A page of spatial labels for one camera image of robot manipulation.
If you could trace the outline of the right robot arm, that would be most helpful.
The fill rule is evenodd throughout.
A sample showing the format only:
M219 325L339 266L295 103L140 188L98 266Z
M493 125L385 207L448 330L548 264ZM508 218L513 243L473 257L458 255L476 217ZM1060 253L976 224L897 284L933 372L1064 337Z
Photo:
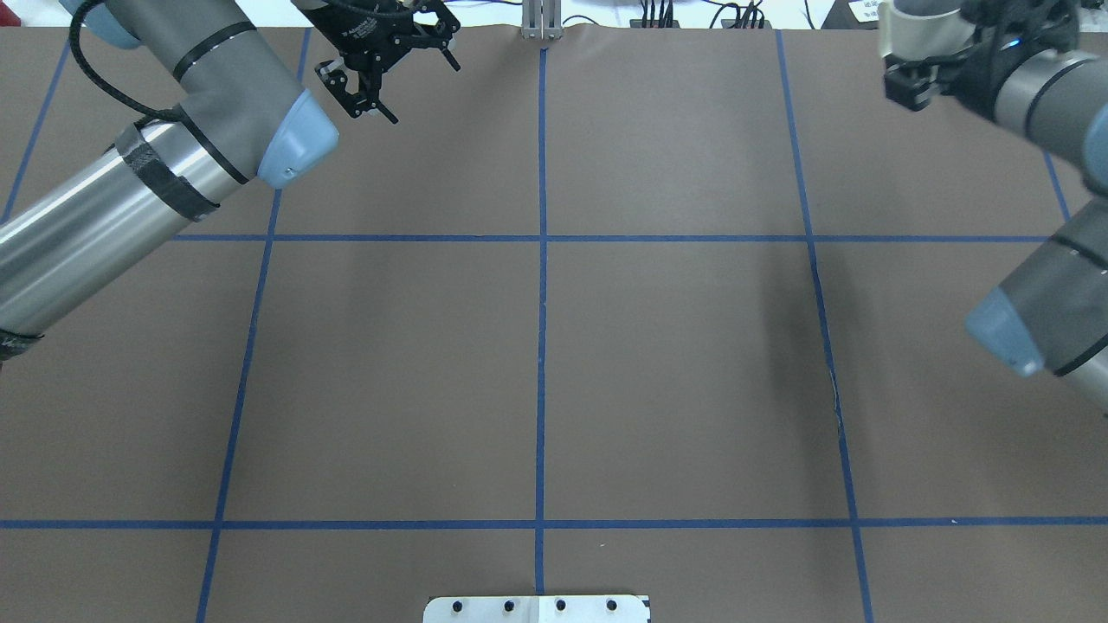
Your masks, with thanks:
M1020 377L1048 374L1107 400L1107 70L1085 51L1078 1L882 1L889 101L946 96L1073 166L1088 200L1068 210L976 305L965 330Z

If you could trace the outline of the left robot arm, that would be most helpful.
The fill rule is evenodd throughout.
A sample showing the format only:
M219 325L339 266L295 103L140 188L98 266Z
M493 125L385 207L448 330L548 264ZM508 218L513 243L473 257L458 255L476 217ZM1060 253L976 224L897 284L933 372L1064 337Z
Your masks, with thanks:
M3 360L242 185L286 188L320 165L338 130L234 1L68 1L68 45L95 86L138 112L106 152L3 226ZM183 89L144 106L96 74L90 30L144 47Z

